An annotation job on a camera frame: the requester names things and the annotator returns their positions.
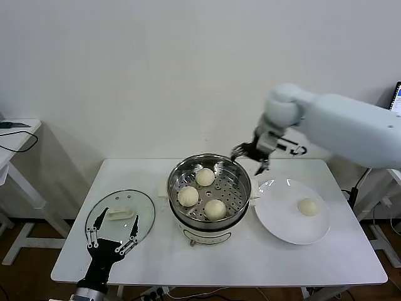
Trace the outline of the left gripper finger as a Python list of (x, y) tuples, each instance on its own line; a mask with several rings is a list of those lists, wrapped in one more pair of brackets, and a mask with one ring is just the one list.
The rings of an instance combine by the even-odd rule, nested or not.
[(123, 241), (122, 244), (115, 249), (115, 253), (128, 253), (138, 244), (138, 218), (139, 216), (136, 215), (128, 240)]
[(86, 238), (88, 248), (98, 248), (98, 231), (101, 228), (105, 215), (108, 209), (104, 209), (101, 214), (99, 214), (94, 222), (86, 225)]

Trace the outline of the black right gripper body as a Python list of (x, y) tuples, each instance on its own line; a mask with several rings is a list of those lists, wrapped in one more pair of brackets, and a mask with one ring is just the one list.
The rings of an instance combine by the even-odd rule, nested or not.
[(258, 148), (256, 142), (246, 144), (246, 157), (257, 162), (268, 161), (271, 149), (269, 147)]

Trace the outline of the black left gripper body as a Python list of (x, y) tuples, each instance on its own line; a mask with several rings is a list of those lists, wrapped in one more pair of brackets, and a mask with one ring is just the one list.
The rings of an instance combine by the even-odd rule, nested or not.
[(87, 248), (91, 262), (83, 278), (83, 287), (107, 287), (113, 264), (123, 260), (123, 256), (115, 251), (119, 246), (116, 241), (100, 238), (97, 248)]

